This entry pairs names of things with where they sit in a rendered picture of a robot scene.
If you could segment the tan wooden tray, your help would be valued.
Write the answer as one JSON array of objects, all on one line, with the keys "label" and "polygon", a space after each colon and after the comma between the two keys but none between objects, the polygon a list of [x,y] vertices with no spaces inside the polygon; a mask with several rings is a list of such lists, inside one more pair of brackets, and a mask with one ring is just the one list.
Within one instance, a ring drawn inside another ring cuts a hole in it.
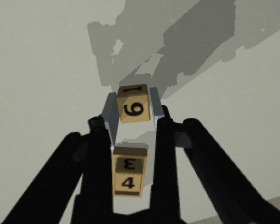
[{"label": "tan wooden tray", "polygon": [[[143,175],[142,175],[142,183],[141,183],[140,192],[115,191],[115,170],[116,170],[117,157],[142,159]],[[132,147],[115,146],[115,148],[113,149],[113,159],[112,159],[113,196],[142,198],[145,171],[146,171],[146,163],[147,163],[147,148],[132,148]]]}]

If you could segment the tan wooden number cube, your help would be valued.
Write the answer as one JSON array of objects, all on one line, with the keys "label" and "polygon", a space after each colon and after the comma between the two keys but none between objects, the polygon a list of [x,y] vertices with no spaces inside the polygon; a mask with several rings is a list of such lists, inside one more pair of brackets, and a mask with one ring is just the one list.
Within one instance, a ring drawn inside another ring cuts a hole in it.
[{"label": "tan wooden number cube", "polygon": [[117,157],[115,190],[141,191],[142,159]]},{"label": "tan wooden number cube", "polygon": [[116,98],[122,124],[151,120],[146,84],[121,86]]}]

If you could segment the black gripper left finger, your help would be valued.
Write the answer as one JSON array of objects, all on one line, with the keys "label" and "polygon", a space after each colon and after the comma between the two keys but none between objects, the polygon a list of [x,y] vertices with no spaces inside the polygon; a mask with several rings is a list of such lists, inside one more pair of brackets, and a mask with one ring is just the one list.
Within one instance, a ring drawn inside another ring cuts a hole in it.
[{"label": "black gripper left finger", "polygon": [[65,136],[1,224],[59,224],[82,173],[70,224],[103,224],[104,212],[113,212],[116,97],[109,93],[102,114],[88,120],[90,133]]}]

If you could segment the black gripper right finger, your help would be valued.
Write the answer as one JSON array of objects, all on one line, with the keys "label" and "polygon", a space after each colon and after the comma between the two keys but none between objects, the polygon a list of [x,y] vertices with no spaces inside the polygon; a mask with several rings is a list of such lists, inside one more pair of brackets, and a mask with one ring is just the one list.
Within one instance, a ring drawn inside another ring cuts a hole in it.
[{"label": "black gripper right finger", "polygon": [[157,87],[149,90],[156,144],[148,224],[181,224],[175,146],[184,149],[222,224],[280,224],[280,210],[259,194],[202,123],[174,122]]}]

